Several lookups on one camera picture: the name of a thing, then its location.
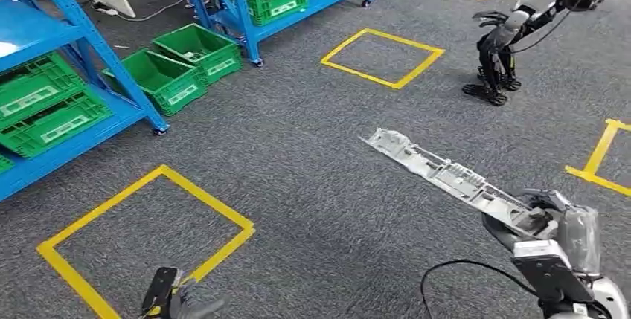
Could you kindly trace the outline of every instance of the yellow tape square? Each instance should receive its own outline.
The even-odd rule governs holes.
[[[596,144],[594,152],[592,153],[592,155],[589,156],[589,160],[587,161],[587,164],[585,165],[583,170],[566,166],[566,172],[582,178],[586,181],[590,181],[602,187],[614,190],[620,194],[631,196],[631,187],[625,187],[623,185],[616,184],[613,181],[596,175],[598,167],[600,166],[600,163],[603,162],[605,154],[607,154],[607,151],[609,150],[609,147],[613,142],[613,138],[618,133],[618,130],[623,129],[625,131],[631,131],[631,125],[622,123],[619,120],[608,119],[605,121],[605,123],[607,123],[607,127],[605,128],[603,135],[600,137],[598,144]]]
[[[410,45],[410,46],[413,46],[415,48],[423,49],[423,50],[429,51],[431,54],[427,58],[425,58],[425,60],[421,64],[419,64],[419,66],[414,68],[414,70],[410,71],[407,75],[403,76],[400,80],[398,80],[396,82],[387,81],[387,80],[381,79],[379,77],[376,77],[376,76],[373,76],[373,75],[369,75],[369,74],[363,73],[361,71],[353,70],[352,68],[348,68],[346,66],[343,66],[343,65],[340,65],[340,64],[336,64],[336,63],[330,61],[331,58],[333,58],[337,53],[342,51],[342,49],[346,48],[350,43],[354,42],[355,40],[359,39],[362,35],[367,34],[367,33],[373,34],[373,35],[377,35],[377,36],[381,36],[381,37],[386,38],[386,39],[394,40],[395,42],[401,42],[403,44]],[[391,35],[391,34],[388,34],[388,33],[383,33],[383,32],[378,31],[378,30],[366,28],[366,29],[360,30],[357,34],[355,34],[355,35],[351,36],[350,38],[346,39],[342,44],[338,45],[330,53],[328,53],[327,56],[325,56],[320,62],[322,64],[326,65],[326,66],[330,66],[332,68],[337,68],[338,70],[346,71],[348,73],[357,75],[359,77],[363,77],[363,78],[365,78],[367,80],[374,81],[375,83],[380,83],[382,85],[385,85],[385,86],[388,86],[388,87],[392,87],[392,88],[395,88],[395,89],[398,90],[398,89],[401,89],[403,86],[407,85],[410,81],[412,81],[421,72],[425,71],[444,52],[445,52],[444,49],[435,48],[433,46],[421,44],[419,42],[414,42],[412,40],[404,39],[404,38],[401,38],[401,37],[398,37],[398,36],[395,36],[395,35]]]
[[[70,224],[67,228],[61,230],[58,234],[37,245],[37,251],[39,254],[41,254],[48,264],[57,271],[61,278],[63,278],[70,287],[72,287],[85,300],[85,302],[90,305],[92,310],[94,310],[100,318],[118,319],[121,316],[118,315],[118,313],[103,299],[103,297],[101,297],[100,294],[98,294],[98,292],[96,292],[96,290],[92,288],[92,286],[90,286],[90,284],[83,279],[83,277],[81,277],[74,268],[72,268],[72,266],[70,266],[68,261],[66,261],[61,254],[55,250],[55,246],[59,245],[62,241],[69,238],[70,235],[79,231],[92,220],[103,215],[107,210],[119,204],[134,192],[138,191],[152,180],[158,178],[160,175],[166,176],[182,189],[188,191],[201,202],[205,203],[216,212],[221,213],[224,217],[242,228],[241,232],[221,247],[218,252],[204,261],[204,263],[189,274],[184,281],[189,278],[195,278],[197,281],[200,281],[210,271],[217,267],[226,257],[237,250],[237,248],[239,248],[239,246],[241,246],[254,233],[254,224],[250,220],[243,217],[237,211],[232,210],[228,205],[222,203],[211,194],[206,193],[202,188],[196,186],[168,166],[161,165],[160,167],[154,169],[151,173],[136,181],[134,184],[131,184],[126,189],[113,196],[111,199],[84,215],[82,218]]]

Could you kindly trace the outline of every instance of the crate label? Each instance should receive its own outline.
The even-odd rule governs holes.
[[[229,67],[230,65],[234,64],[235,61],[234,59],[230,58],[227,59],[226,61],[220,63],[219,65],[213,67],[213,68],[209,68],[208,69],[208,76],[212,75],[212,74],[216,74],[217,72],[223,70],[224,68]]]
[[[62,135],[70,132],[71,130],[81,126],[82,124],[87,123],[88,121],[90,121],[90,118],[86,117],[85,115],[78,115],[69,122],[58,126],[56,129],[52,129],[51,131],[40,135],[40,137],[42,138],[44,143],[50,143],[55,139],[61,137]]]
[[[288,10],[296,8],[297,6],[298,3],[296,3],[296,1],[291,1],[289,3],[283,4],[280,7],[272,9],[272,16],[277,16],[278,14],[287,12]]]
[[[189,94],[192,94],[193,92],[197,91],[197,85],[192,84],[190,86],[188,86],[187,88],[185,88],[184,90],[178,92],[178,94],[176,94],[175,96],[171,97],[170,99],[167,100],[167,102],[173,106],[176,103],[178,103],[179,101],[183,100],[185,97],[187,97]]]
[[[21,97],[11,103],[7,103],[6,105],[0,107],[0,112],[2,112],[2,115],[4,116],[11,116],[12,114],[21,111],[29,107],[30,105],[44,100],[45,98],[48,98],[58,92],[59,90],[57,90],[53,86],[42,87],[35,92],[31,92],[24,97]]]

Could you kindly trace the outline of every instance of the green plastic crate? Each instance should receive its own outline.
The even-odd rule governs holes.
[[[147,49],[135,52],[122,63],[151,102],[167,116],[174,115],[207,90],[206,76],[201,68]],[[103,73],[115,80],[108,69]],[[120,90],[116,83],[112,87]]]
[[[49,75],[76,75],[74,69],[56,52],[52,52],[21,65],[0,72],[0,81],[11,80],[15,77],[45,73]]]
[[[0,77],[0,129],[80,92],[85,83],[62,59],[44,58]]]
[[[167,57],[201,68],[206,86],[243,66],[236,42],[197,24],[159,36],[153,44]]]
[[[34,157],[81,133],[112,112],[85,89],[58,104],[0,131],[0,144],[19,155]]]
[[[309,0],[248,0],[248,12],[255,25],[267,25],[276,19],[305,8]]]
[[[6,158],[0,155],[0,174],[11,169],[13,165],[14,165],[13,162],[9,158]]]

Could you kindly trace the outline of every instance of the blue shelving unit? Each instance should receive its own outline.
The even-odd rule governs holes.
[[[195,6],[199,21],[205,27],[212,28],[218,24],[241,33],[243,36],[236,40],[247,50],[250,61],[261,66],[263,59],[260,58],[258,52],[260,41],[341,0],[309,0],[304,10],[289,14],[264,26],[252,24],[246,0],[234,0],[234,3],[231,0],[221,0],[223,1],[222,9],[216,13],[208,13],[202,0],[191,1]],[[372,1],[364,0],[362,6],[368,7]]]
[[[35,0],[0,0],[0,71],[60,49],[84,73],[89,87],[100,95],[113,116],[32,159],[2,152],[16,165],[0,174],[0,201],[139,120],[147,119],[158,133],[169,127],[79,4],[75,0],[52,1],[64,20],[44,13]],[[92,64],[90,47],[121,81],[130,99],[102,82]]]

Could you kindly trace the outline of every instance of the gray carpet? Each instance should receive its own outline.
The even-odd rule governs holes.
[[[175,0],[130,0],[139,16]],[[568,18],[517,59],[524,87],[495,108],[463,95],[475,82],[479,10],[509,0],[347,0],[261,45],[247,65],[171,117],[153,137],[138,124],[0,203],[2,318],[93,318],[35,247],[159,164],[167,164],[255,223],[254,236],[198,286],[229,297],[221,318],[425,318],[418,280],[445,260],[481,260],[514,272],[479,214],[377,154],[357,138],[396,129],[495,184],[552,187],[597,207],[603,271],[631,297],[629,198],[565,173],[581,168],[605,119],[631,123],[631,3],[607,0]],[[191,21],[176,7],[142,23],[90,12],[120,56]],[[319,63],[374,28],[446,53],[395,91]],[[541,36],[538,33],[522,46]],[[378,39],[341,57],[397,78],[418,55]],[[629,186],[628,133],[599,173]],[[138,313],[160,265],[191,270],[236,228],[159,179],[58,246],[119,312]],[[494,273],[458,266],[430,280],[435,318],[540,318],[536,301]]]

